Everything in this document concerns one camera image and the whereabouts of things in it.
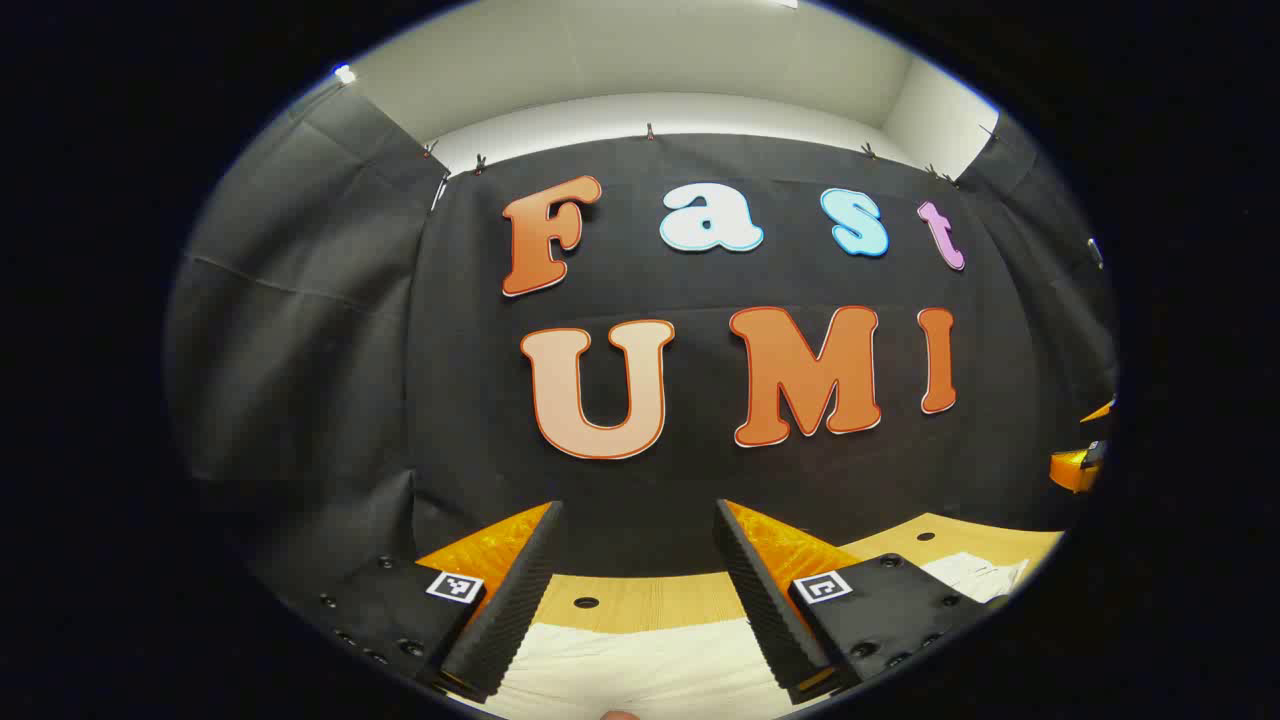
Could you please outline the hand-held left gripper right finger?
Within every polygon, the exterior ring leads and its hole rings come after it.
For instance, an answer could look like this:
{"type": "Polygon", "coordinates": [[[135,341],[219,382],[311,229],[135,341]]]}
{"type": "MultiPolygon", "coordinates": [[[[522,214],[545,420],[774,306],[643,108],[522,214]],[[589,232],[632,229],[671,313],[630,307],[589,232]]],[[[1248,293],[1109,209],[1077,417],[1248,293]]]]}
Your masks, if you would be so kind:
{"type": "Polygon", "coordinates": [[[891,673],[993,612],[899,553],[855,557],[741,503],[716,502],[716,544],[748,624],[794,705],[891,673]]]}

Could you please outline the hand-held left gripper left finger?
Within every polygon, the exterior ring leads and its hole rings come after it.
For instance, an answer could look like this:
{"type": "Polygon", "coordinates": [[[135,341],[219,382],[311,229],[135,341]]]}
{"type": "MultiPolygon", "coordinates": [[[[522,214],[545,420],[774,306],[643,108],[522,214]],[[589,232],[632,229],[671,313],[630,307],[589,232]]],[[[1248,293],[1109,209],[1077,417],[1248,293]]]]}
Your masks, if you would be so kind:
{"type": "Polygon", "coordinates": [[[550,584],[563,510],[561,501],[540,503],[425,555],[376,553],[283,600],[398,680],[484,703],[550,584]]]}

